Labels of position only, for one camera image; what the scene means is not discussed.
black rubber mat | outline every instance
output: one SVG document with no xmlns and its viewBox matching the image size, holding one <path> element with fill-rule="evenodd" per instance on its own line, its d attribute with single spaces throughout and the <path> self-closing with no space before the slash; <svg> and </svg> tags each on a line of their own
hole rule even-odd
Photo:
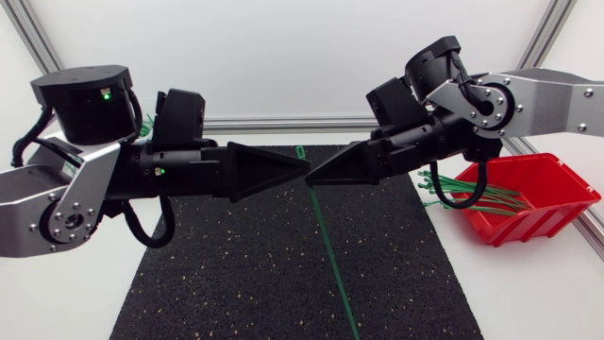
<svg viewBox="0 0 604 340">
<path fill-rule="evenodd" d="M 316 189 L 362 339 L 482 338 L 408 176 Z M 172 201 L 175 239 L 145 252 L 111 338 L 354 338 L 302 179 Z"/>
</svg>

